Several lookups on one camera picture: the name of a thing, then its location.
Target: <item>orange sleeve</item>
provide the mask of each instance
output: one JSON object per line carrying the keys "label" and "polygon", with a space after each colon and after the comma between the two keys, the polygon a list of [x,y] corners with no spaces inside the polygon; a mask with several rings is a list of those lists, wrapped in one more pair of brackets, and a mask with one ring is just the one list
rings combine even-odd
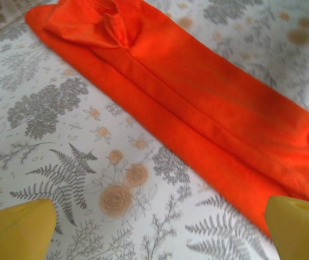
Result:
{"label": "orange sleeve", "polygon": [[309,112],[162,12],[142,0],[63,0],[26,21],[266,234],[270,196],[309,200]]}

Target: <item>yellow object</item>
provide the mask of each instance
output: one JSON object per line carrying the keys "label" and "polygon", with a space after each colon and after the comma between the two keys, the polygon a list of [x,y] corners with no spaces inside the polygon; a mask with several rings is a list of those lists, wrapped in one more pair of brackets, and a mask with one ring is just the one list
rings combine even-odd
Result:
{"label": "yellow object", "polygon": [[273,196],[265,218],[281,260],[309,260],[309,202]]}
{"label": "yellow object", "polygon": [[44,260],[56,221],[49,199],[0,210],[0,260]]}

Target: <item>fern leaf print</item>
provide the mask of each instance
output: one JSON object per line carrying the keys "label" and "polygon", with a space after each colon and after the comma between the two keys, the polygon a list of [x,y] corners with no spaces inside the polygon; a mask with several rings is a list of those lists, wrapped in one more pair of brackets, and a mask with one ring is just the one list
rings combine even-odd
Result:
{"label": "fern leaf print", "polygon": [[[83,153],[75,146],[69,144],[72,155],[67,155],[55,149],[50,149],[59,160],[59,164],[42,166],[36,170],[30,171],[25,175],[36,174],[48,179],[40,185],[33,184],[21,191],[11,191],[10,195],[14,198],[24,200],[34,200],[40,198],[50,198],[61,209],[66,219],[71,225],[76,225],[73,213],[73,203],[81,209],[87,208],[84,198],[84,182],[87,174],[94,174],[96,171],[91,169],[88,161],[95,161],[92,153]],[[56,227],[56,232],[62,234],[60,222]]]}

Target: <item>beige rose print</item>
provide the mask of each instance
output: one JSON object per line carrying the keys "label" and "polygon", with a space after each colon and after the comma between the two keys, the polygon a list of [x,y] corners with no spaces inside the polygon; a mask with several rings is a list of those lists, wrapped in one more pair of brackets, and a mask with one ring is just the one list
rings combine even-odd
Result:
{"label": "beige rose print", "polygon": [[106,188],[100,196],[101,210],[114,218],[123,217],[132,204],[129,189],[122,184],[115,184]]}
{"label": "beige rose print", "polygon": [[108,159],[110,160],[111,164],[116,165],[123,159],[123,154],[119,150],[112,150]]}
{"label": "beige rose print", "polygon": [[148,179],[148,170],[145,165],[134,164],[127,171],[126,184],[131,187],[138,187]]}

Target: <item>white patterned surface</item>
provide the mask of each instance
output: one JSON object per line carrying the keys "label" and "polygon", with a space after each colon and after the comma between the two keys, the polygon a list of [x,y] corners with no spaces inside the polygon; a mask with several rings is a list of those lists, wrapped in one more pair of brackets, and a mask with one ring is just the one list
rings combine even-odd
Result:
{"label": "white patterned surface", "polygon": [[[309,1],[150,3],[309,110]],[[0,209],[43,197],[58,210],[49,260],[278,259],[255,227],[22,22],[0,37]]]}

